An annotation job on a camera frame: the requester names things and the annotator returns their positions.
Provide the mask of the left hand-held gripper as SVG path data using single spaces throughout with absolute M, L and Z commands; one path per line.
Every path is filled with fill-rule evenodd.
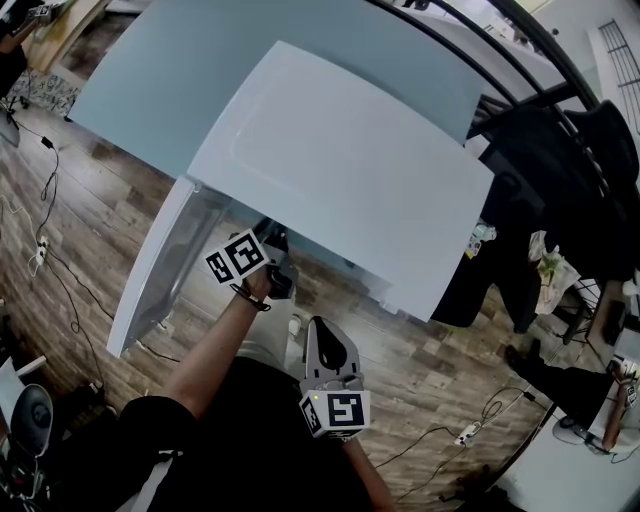
M 288 300 L 294 294 L 297 270 L 289 256 L 288 229 L 264 218 L 253 229 L 234 234 L 205 257 L 216 281 L 253 299 L 243 281 L 260 268 L 266 269 L 271 283 L 268 297 Z

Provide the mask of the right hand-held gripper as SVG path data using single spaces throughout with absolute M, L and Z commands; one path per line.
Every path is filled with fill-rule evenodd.
M 306 379 L 319 379 L 324 367 L 335 371 L 359 372 L 356 345 L 336 324 L 314 316 L 307 326 L 303 354 Z M 326 381 L 307 389 L 299 408 L 315 439 L 346 441 L 371 424 L 371 397 L 361 374 Z

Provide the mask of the person's left hand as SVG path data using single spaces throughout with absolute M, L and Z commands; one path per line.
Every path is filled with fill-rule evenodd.
M 264 301 L 269 295 L 272 283 L 268 274 L 269 267 L 263 266 L 247 275 L 243 280 L 244 289 L 257 301 Z

